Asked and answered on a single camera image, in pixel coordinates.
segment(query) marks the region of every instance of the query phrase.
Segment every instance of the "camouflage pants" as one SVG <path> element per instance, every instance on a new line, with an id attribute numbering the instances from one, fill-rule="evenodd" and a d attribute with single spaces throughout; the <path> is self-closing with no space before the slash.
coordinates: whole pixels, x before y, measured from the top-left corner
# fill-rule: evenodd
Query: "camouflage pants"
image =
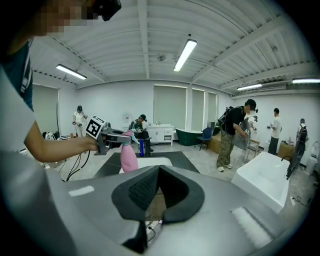
<path id="1" fill-rule="evenodd" d="M 219 148 L 219 156 L 216 161 L 216 166 L 226 166 L 230 164 L 230 154 L 232 150 L 234 149 L 233 144 L 234 135 L 230 135 L 226 132 L 224 132 L 221 135 L 221 143 Z"/>

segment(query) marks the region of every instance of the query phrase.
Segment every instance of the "black cap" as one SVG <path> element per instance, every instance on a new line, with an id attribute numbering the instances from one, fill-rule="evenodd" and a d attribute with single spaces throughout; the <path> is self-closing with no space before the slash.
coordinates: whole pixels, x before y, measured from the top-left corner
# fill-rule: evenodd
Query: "black cap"
<path id="1" fill-rule="evenodd" d="M 250 98 L 246 101 L 246 103 L 244 105 L 245 106 L 250 105 L 250 110 L 256 110 L 257 103 L 253 99 Z"/>

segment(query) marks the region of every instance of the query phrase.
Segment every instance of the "window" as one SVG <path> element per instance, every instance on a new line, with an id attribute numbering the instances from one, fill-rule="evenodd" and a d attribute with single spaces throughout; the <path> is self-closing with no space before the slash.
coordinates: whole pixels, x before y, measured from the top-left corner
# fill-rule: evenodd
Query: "window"
<path id="1" fill-rule="evenodd" d="M 202 131 L 204 122 L 205 92 L 203 90 L 192 90 L 192 121 L 191 130 Z"/>
<path id="2" fill-rule="evenodd" d="M 187 88 L 154 86 L 154 123 L 171 124 L 175 128 L 186 128 Z"/>
<path id="3" fill-rule="evenodd" d="M 58 89 L 33 85 L 32 105 L 41 133 L 58 131 L 57 103 Z"/>
<path id="4" fill-rule="evenodd" d="M 208 122 L 215 122 L 217 120 L 217 95 L 209 92 L 208 98 Z"/>

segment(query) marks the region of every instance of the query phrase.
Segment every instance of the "white helmet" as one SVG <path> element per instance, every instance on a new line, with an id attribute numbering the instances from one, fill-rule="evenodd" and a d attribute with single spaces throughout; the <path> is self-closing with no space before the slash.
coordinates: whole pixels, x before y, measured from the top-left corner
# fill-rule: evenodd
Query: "white helmet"
<path id="1" fill-rule="evenodd" d="M 44 139 L 45 140 L 51 140 L 51 141 L 55 141 L 56 140 L 56 138 L 55 138 L 55 136 L 53 135 L 52 132 L 47 132 Z"/>

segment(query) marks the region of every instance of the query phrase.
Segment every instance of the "air conditioner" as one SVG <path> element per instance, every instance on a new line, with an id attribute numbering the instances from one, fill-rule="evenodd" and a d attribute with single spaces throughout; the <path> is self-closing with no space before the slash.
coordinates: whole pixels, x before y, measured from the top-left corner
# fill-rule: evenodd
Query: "air conditioner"
<path id="1" fill-rule="evenodd" d="M 285 90 L 286 83 L 285 82 L 275 82 L 275 83 L 268 83 L 266 85 L 262 84 L 262 87 L 258 88 L 259 92 L 265 91 L 275 91 L 275 90 Z"/>

